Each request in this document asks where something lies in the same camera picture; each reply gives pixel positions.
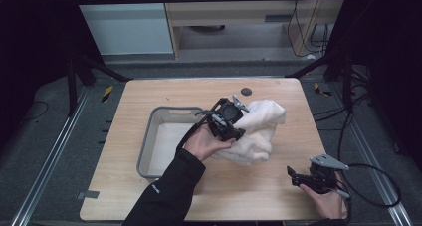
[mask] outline human hand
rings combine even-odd
[[[235,138],[227,141],[218,140],[211,133],[208,124],[204,124],[190,136],[186,141],[184,148],[200,161],[203,161],[217,150],[230,148],[234,141],[236,141]]]
[[[332,190],[326,194],[318,194],[304,184],[299,185],[299,188],[313,200],[316,210],[322,218],[342,218],[342,197],[337,192]]]

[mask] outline floor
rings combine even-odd
[[[313,44],[317,45],[323,32],[316,28]],[[195,77],[282,77],[293,73],[323,54],[320,47],[309,43],[315,50],[298,57],[290,48],[290,41],[281,24],[226,26],[215,28],[189,28],[183,30],[180,54],[177,59],[147,59],[141,63],[109,63],[109,66],[126,76],[143,78],[195,78]],[[341,110],[341,80],[325,83],[322,74],[324,66],[301,78],[301,83],[315,119],[339,112],[329,120],[318,120],[322,142],[328,154],[336,155],[341,146],[344,162],[372,162],[393,175],[402,189],[402,204],[385,209],[372,206],[357,195],[354,197],[351,225],[422,225],[422,175],[412,160],[405,155],[395,154],[391,138],[382,125],[376,110],[370,105],[370,98],[356,101],[353,120],[341,133],[346,115]],[[72,134],[54,161],[49,180],[41,185],[36,197],[36,207],[27,213],[31,225],[88,225],[79,218],[82,200],[79,192],[88,189],[92,174],[106,140],[106,133],[113,118],[124,83],[95,71],[98,80],[89,89],[86,106]],[[323,92],[316,93],[315,83]],[[59,79],[37,91],[36,102],[22,123],[10,144],[13,150],[2,155],[0,168],[0,225],[9,225],[22,209],[24,200],[38,173],[43,170],[46,159],[51,158],[52,147],[67,124],[66,79]],[[113,85],[113,92],[106,104],[100,99],[107,86]],[[79,85],[79,94],[86,88]],[[355,96],[364,96],[364,88],[356,88]],[[382,176],[365,170],[356,170],[347,175],[359,192],[376,202],[394,199],[394,190],[385,183]],[[287,225],[305,225],[306,222],[287,222]],[[99,225],[118,225],[119,222],[102,222]],[[281,222],[227,222],[188,223],[187,225],[282,225]]]

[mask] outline finger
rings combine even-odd
[[[315,198],[316,193],[309,187],[307,187],[304,184],[300,184],[299,188],[305,193],[307,194],[310,198]]]
[[[219,141],[219,146],[220,149],[227,149],[227,148],[231,148],[232,144],[236,141],[235,138],[231,138],[229,140],[226,141]]]

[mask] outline wooden table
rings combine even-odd
[[[241,95],[243,88],[252,95]],[[286,109],[273,152],[265,162],[240,166],[226,159],[205,160],[207,170],[195,189],[186,220],[307,220],[319,216],[311,200],[292,186],[286,166],[309,174],[310,157],[324,153],[302,86],[296,79],[173,79],[128,82],[112,122],[90,190],[84,220],[123,220],[149,184],[136,171],[150,113],[160,106],[210,109],[237,95],[247,105],[273,100]]]

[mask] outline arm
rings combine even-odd
[[[201,161],[219,149],[229,148],[233,141],[221,142],[208,125],[201,126],[161,178],[145,189],[123,225],[181,225],[192,203],[193,190],[205,171]]]
[[[345,226],[345,220],[342,219],[342,197],[334,190],[326,194],[317,194],[304,184],[300,189],[307,194],[314,202],[316,210],[324,218],[310,226]]]
[[[204,171],[201,161],[181,149],[162,177],[143,191],[123,225],[181,225]]]

